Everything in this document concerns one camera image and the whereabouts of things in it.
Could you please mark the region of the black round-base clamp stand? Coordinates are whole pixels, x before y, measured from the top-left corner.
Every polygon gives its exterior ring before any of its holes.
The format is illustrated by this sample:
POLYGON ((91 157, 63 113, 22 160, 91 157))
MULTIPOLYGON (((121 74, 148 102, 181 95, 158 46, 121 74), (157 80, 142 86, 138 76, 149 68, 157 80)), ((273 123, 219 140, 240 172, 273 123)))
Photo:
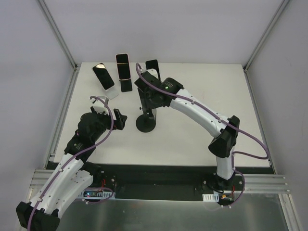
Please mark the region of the black round-base clamp stand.
POLYGON ((144 109, 142 110, 142 115, 136 119, 136 127, 140 132, 148 133, 154 130, 156 127, 156 109, 144 109))

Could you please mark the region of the black phone edge-on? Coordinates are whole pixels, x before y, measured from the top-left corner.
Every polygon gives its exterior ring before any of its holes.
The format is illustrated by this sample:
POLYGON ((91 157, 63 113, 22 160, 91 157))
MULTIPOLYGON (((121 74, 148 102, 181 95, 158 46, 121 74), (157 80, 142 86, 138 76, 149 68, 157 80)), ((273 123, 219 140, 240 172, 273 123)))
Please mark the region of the black phone edge-on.
POLYGON ((139 94, 139 98, 140 98, 140 102, 141 102, 141 110, 143 112, 144 116, 149 116, 149 106, 147 105, 147 101, 146 101, 146 94, 140 89, 137 88, 138 90, 138 94, 139 94))

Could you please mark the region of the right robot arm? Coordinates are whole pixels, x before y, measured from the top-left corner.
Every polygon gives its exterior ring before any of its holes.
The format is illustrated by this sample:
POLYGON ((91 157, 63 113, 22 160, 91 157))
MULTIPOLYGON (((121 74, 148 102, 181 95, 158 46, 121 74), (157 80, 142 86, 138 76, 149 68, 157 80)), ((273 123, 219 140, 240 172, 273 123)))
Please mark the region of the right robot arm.
POLYGON ((154 69, 137 70, 137 86, 143 115, 137 123, 144 123, 148 131, 156 126, 156 110, 160 107, 170 107, 177 110, 201 127, 211 136, 209 151, 215 155, 217 170, 215 183, 227 190, 234 184, 235 170, 231 153, 236 145, 240 120, 236 116, 219 118, 218 113, 206 108, 195 99, 184 86, 173 78, 161 81, 154 69))

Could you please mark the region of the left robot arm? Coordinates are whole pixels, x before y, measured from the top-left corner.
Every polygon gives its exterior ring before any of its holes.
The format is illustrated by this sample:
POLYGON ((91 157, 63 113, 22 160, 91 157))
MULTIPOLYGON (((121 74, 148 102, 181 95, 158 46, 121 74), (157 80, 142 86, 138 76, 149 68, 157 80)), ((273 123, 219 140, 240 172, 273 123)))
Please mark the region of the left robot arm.
POLYGON ((65 211, 87 187, 102 187, 102 170, 88 158, 102 134, 123 130, 127 118, 119 109, 109 112, 95 107, 81 116, 74 136, 49 179, 29 202, 20 202, 17 206, 16 213, 23 228, 57 230, 65 211))

